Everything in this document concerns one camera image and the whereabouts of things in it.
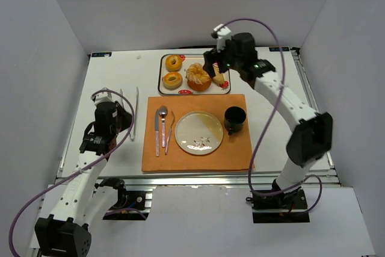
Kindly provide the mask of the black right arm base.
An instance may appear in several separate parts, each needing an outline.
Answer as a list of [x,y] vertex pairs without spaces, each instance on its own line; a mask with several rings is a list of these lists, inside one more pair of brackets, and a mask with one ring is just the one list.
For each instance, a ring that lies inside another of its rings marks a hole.
[[307,200],[304,190],[300,187],[289,193],[275,196],[257,196],[254,193],[246,197],[245,201],[251,205],[253,223],[309,223]]

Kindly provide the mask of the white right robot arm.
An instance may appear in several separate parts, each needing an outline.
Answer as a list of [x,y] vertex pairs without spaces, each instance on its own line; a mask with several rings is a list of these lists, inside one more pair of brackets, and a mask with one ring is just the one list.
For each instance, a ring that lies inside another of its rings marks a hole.
[[224,73],[234,70],[254,91],[262,95],[279,113],[292,132],[286,145],[288,160],[272,184],[273,195],[287,195],[298,190],[317,160],[331,149],[333,118],[306,105],[284,84],[267,60],[260,59],[250,33],[232,34],[227,27],[212,33],[217,46],[204,53],[203,66],[214,76],[214,65]]

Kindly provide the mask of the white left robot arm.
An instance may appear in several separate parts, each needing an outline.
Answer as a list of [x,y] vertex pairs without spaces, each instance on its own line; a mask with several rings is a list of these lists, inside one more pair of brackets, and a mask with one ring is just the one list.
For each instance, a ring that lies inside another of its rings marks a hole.
[[66,185],[48,217],[38,218],[35,234],[42,255],[86,256],[91,246],[91,225],[111,208],[126,205],[125,183],[119,178],[96,181],[116,148],[117,136],[132,124],[132,115],[117,102],[98,101],[94,121],[84,131],[79,148],[78,176]]

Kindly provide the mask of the oblong golden bread roll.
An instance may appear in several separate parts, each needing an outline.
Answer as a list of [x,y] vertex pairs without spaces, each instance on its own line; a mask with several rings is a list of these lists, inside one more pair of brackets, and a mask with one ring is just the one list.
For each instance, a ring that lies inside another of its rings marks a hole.
[[215,76],[213,77],[214,83],[216,83],[218,85],[223,85],[225,83],[225,81],[226,81],[224,79],[224,74],[220,73],[219,67],[218,67],[217,64],[214,64],[213,68],[214,68],[214,72],[215,72]]

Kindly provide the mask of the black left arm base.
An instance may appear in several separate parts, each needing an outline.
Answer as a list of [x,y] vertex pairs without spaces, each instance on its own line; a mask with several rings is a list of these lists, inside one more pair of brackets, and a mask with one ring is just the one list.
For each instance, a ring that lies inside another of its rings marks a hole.
[[127,189],[124,180],[119,178],[104,179],[94,187],[94,194],[99,188],[111,187],[117,196],[117,202],[107,211],[104,220],[144,221],[148,217],[145,191]]

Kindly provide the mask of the metal serving tongs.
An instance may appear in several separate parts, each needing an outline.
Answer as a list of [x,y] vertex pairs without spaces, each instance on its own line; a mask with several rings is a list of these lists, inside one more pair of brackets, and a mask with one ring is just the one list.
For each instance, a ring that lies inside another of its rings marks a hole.
[[[119,93],[122,96],[125,96],[125,94],[124,94],[124,92],[123,92],[123,90],[121,88],[120,88]],[[137,115],[138,115],[137,113],[138,113],[138,106],[139,106],[139,95],[140,95],[139,88],[136,87],[135,91],[129,91],[127,96],[125,96],[130,101],[130,103],[132,104],[133,109],[135,110],[134,118],[133,118],[134,124],[133,124],[133,127],[132,127],[130,135],[129,135],[129,138],[131,139],[132,142],[135,141],[136,125],[137,125]],[[120,97],[119,103],[123,107],[123,109],[126,110],[126,108],[125,108],[126,102],[123,100],[123,98]],[[129,107],[127,108],[126,111],[131,113],[131,109]]]

